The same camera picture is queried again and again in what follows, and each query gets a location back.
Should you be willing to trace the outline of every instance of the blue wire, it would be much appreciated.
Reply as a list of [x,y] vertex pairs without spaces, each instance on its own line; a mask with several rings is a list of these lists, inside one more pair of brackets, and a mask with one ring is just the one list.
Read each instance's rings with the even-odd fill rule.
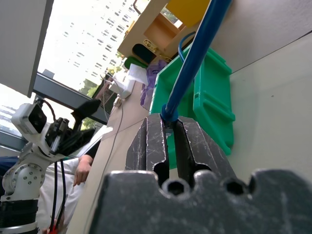
[[168,102],[161,109],[161,117],[164,121],[173,122],[177,120],[177,107],[199,71],[230,3],[231,0],[211,0],[193,44],[182,64]]
[[177,51],[179,53],[180,59],[182,61],[182,63],[184,63],[184,57],[183,57],[183,52],[182,52],[182,44],[184,43],[184,41],[186,40],[186,38],[190,37],[191,35],[194,35],[196,32],[192,32],[188,35],[186,35],[184,38],[182,38],[182,40],[179,43],[179,46],[177,47]]

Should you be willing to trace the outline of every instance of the white wall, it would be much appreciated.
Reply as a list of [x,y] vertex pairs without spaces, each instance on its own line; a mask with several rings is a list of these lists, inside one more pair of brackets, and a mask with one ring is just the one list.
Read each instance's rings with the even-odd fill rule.
[[233,0],[213,43],[233,72],[312,30],[311,0]]
[[237,176],[286,168],[312,181],[312,34],[235,72],[231,88]]
[[51,0],[0,1],[0,83],[24,95],[31,95],[35,82],[47,2],[51,5]]

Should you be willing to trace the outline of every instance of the high-rise building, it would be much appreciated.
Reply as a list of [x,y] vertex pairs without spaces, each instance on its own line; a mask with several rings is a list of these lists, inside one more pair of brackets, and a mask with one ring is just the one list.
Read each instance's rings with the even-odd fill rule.
[[99,85],[107,67],[122,65],[117,53],[125,31],[138,18],[130,0],[55,0],[39,64],[79,90],[84,80]]

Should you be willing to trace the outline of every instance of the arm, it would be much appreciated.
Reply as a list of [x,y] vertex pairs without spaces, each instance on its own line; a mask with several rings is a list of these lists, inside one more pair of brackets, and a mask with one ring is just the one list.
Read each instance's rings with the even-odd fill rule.
[[97,153],[100,141],[96,143],[85,155],[79,158],[79,165],[75,172],[75,179],[73,186],[80,185],[87,180],[88,174],[91,170],[93,159]]

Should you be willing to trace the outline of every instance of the white cable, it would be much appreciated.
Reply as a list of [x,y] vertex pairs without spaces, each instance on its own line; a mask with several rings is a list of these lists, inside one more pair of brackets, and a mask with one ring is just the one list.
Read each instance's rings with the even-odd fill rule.
[[[116,85],[117,85],[117,87],[118,87],[118,89],[119,89],[119,93],[121,93],[121,89],[120,89],[119,85],[117,84],[116,80],[115,80],[114,78],[113,78],[113,80],[115,81],[115,83],[116,83]],[[98,202],[99,191],[100,191],[100,188],[101,188],[101,186],[102,186],[102,184],[103,184],[103,181],[104,181],[105,171],[106,171],[106,169],[107,169],[109,160],[111,159],[111,156],[112,156],[112,152],[113,152],[113,149],[114,149],[116,137],[117,137],[117,134],[118,134],[118,132],[119,132],[119,129],[120,129],[120,126],[121,126],[121,123],[122,123],[122,119],[123,119],[123,102],[122,102],[122,100],[121,100],[121,119],[120,119],[120,123],[119,123],[119,126],[118,126],[118,128],[117,128],[117,132],[116,132],[116,135],[115,135],[115,137],[114,137],[114,140],[113,140],[113,145],[112,145],[111,151],[110,151],[110,153],[109,153],[108,159],[107,159],[106,164],[105,164],[105,166],[104,166],[104,170],[103,170],[103,173],[102,173],[102,176],[101,176],[101,180],[100,180],[99,186],[98,186],[97,191],[96,191],[95,199],[93,200],[91,209],[90,209],[90,211],[89,211],[89,213],[88,213],[87,221],[86,221],[85,226],[84,226],[84,228],[83,228],[83,234],[86,234],[86,227],[87,227],[87,224],[90,222],[89,219],[90,219],[91,217],[93,217],[93,215],[91,215],[91,211],[94,210],[95,205],[96,205],[97,202]]]

